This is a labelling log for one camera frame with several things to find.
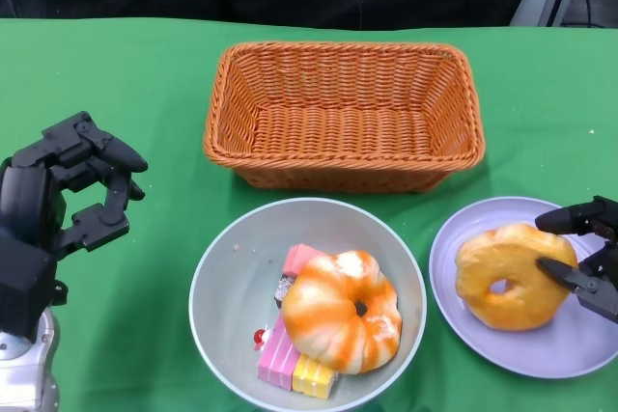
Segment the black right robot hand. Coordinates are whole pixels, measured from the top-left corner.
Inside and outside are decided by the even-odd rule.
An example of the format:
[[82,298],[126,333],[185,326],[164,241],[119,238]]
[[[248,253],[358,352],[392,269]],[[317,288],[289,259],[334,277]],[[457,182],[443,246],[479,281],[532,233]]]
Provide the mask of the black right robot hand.
[[572,266],[549,257],[536,259],[551,280],[577,297],[579,304],[612,322],[617,321],[617,203],[602,196],[537,216],[537,229],[558,235],[594,234],[604,246]]

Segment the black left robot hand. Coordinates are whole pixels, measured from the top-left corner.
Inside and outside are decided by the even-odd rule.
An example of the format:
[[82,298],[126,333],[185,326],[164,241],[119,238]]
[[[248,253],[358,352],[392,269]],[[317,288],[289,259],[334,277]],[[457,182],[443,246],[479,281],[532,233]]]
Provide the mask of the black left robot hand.
[[[100,129],[89,113],[77,113],[2,163],[1,226],[58,260],[93,251],[128,232],[127,204],[145,197],[131,175],[147,169],[135,149]],[[96,183],[106,188],[105,201],[76,212],[65,229],[63,192]]]

